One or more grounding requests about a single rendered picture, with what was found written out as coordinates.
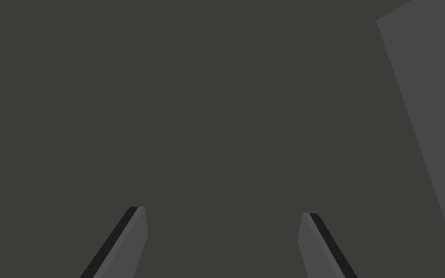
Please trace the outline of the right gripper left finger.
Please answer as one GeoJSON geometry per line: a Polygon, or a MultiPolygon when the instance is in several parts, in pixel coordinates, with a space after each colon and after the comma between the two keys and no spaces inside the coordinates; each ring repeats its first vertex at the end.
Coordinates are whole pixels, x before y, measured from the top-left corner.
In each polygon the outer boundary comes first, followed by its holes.
{"type": "Polygon", "coordinates": [[[147,236],[145,208],[128,208],[80,278],[134,278],[147,236]]]}

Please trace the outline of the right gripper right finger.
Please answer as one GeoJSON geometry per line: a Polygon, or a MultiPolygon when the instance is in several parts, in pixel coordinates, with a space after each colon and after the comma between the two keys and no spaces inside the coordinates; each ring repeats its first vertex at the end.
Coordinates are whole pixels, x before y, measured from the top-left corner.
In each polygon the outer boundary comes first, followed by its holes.
{"type": "Polygon", "coordinates": [[[358,278],[318,214],[302,214],[298,245],[307,278],[358,278]]]}

